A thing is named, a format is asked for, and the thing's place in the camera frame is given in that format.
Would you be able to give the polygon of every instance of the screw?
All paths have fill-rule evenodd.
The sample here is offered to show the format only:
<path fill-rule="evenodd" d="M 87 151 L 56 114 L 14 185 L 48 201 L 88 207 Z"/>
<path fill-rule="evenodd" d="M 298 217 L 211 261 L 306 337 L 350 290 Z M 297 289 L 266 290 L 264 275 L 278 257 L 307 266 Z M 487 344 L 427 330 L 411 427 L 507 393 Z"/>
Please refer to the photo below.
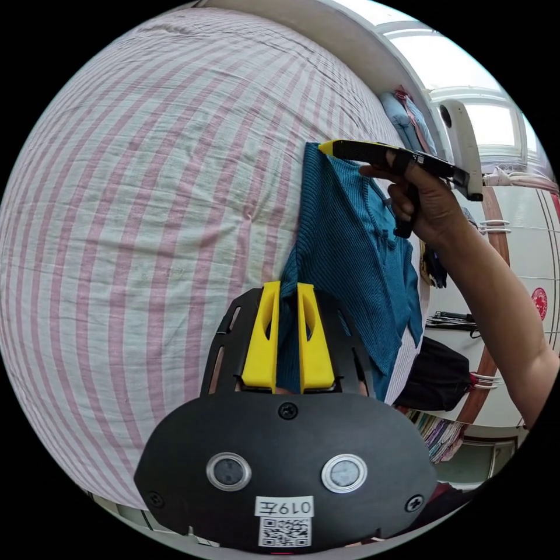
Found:
<path fill-rule="evenodd" d="M 157 492 L 150 492 L 148 499 L 154 508 L 162 508 L 165 505 L 163 498 Z"/>
<path fill-rule="evenodd" d="M 292 402 L 283 402 L 278 408 L 278 414 L 283 420 L 292 420 L 298 415 L 298 409 Z"/>
<path fill-rule="evenodd" d="M 407 502 L 407 504 L 404 506 L 404 509 L 408 513 L 412 513 L 415 512 L 423 503 L 424 503 L 424 496 L 421 496 L 420 494 L 416 494 Z"/>

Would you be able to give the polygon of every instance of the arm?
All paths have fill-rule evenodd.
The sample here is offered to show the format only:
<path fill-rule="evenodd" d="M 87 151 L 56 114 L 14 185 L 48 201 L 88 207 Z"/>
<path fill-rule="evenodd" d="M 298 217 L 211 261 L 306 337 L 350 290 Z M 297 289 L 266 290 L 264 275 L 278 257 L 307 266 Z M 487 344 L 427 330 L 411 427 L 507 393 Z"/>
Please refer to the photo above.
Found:
<path fill-rule="evenodd" d="M 387 155 L 392 164 L 394 155 Z M 414 232 L 430 244 L 474 316 L 511 399 L 531 428 L 558 375 L 560 359 L 548 345 L 543 325 L 521 280 L 469 224 L 453 193 L 438 178 L 411 163 L 404 177 L 364 166 L 366 177 L 388 179 L 393 211 L 410 220 L 409 183 L 420 205 Z"/>
<path fill-rule="evenodd" d="M 499 253 L 470 225 L 461 222 L 436 250 L 465 298 L 513 403 L 531 428 L 560 367 L 533 301 Z"/>

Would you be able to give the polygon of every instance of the finger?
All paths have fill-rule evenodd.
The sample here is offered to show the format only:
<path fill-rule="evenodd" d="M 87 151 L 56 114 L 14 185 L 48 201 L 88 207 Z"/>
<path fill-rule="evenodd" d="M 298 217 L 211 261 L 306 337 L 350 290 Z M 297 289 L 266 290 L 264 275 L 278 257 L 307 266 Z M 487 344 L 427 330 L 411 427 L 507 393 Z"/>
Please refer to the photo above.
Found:
<path fill-rule="evenodd" d="M 398 206 L 402 212 L 412 216 L 414 214 L 414 206 L 406 196 L 406 189 L 407 187 L 403 185 L 392 184 L 389 185 L 387 192 L 393 201 L 393 206 Z"/>
<path fill-rule="evenodd" d="M 371 177 L 374 179 L 386 179 L 387 181 L 392 181 L 394 183 L 398 181 L 402 181 L 401 177 L 397 177 L 396 175 L 391 175 L 378 167 L 374 167 L 373 165 L 364 165 L 359 168 L 360 175 L 362 177 Z"/>
<path fill-rule="evenodd" d="M 387 150 L 387 163 L 392 166 L 395 160 L 395 153 Z M 430 190 L 434 188 L 446 188 L 445 183 L 427 171 L 422 169 L 414 160 L 410 160 L 405 172 L 404 177 L 410 183 L 414 183 L 421 191 Z"/>
<path fill-rule="evenodd" d="M 398 204 L 396 204 L 395 202 L 391 205 L 392 209 L 393 209 L 393 214 L 395 215 L 396 218 L 398 218 L 399 220 L 402 220 L 403 222 L 409 222 L 411 220 L 410 214 L 407 214 L 400 206 L 398 206 Z"/>

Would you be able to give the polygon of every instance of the label sticker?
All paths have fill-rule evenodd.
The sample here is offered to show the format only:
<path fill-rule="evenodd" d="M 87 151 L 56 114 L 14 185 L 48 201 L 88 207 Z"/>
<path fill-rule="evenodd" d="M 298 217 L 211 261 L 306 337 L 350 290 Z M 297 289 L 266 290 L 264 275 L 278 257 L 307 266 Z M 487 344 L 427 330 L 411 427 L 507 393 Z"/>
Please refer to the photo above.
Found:
<path fill-rule="evenodd" d="M 313 517 L 313 496 L 297 496 L 295 498 L 268 498 L 257 496 L 255 500 L 257 517 Z"/>
<path fill-rule="evenodd" d="M 258 545 L 272 548 L 311 546 L 311 517 L 261 517 Z"/>
<path fill-rule="evenodd" d="M 542 288 L 537 288 L 531 295 L 531 298 L 541 316 L 541 321 L 544 321 L 548 310 L 547 293 Z"/>
<path fill-rule="evenodd" d="M 255 515 L 261 518 L 258 531 L 260 547 L 311 546 L 313 496 L 295 498 L 257 496 Z"/>

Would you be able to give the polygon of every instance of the window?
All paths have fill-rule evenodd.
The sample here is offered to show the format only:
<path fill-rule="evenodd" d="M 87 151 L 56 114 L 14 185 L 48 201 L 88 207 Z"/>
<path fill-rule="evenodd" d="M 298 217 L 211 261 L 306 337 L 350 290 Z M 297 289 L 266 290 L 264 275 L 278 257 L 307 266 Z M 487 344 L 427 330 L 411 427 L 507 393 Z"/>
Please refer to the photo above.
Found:
<path fill-rule="evenodd" d="M 414 17 L 382 3 L 334 1 L 373 24 L 374 32 L 401 58 L 432 104 L 444 142 L 445 126 L 438 105 L 443 99 L 457 99 L 467 108 L 483 163 L 547 165 L 525 116 L 494 77 L 461 47 Z"/>
<path fill-rule="evenodd" d="M 399 12 L 394 8 L 389 8 L 384 4 L 371 2 L 370 0 L 336 0 L 338 4 L 350 8 L 353 12 L 361 15 L 368 22 L 374 25 L 388 22 L 414 22 L 413 17 Z"/>
<path fill-rule="evenodd" d="M 424 87 L 476 87 L 500 91 L 492 75 L 470 54 L 442 35 L 424 34 L 390 41 L 414 68 Z"/>
<path fill-rule="evenodd" d="M 465 105 L 479 146 L 515 146 L 512 114 L 507 107 Z"/>
<path fill-rule="evenodd" d="M 537 136 L 525 115 L 523 115 L 523 123 L 525 124 L 525 134 L 527 135 L 527 149 L 530 152 L 537 153 Z"/>

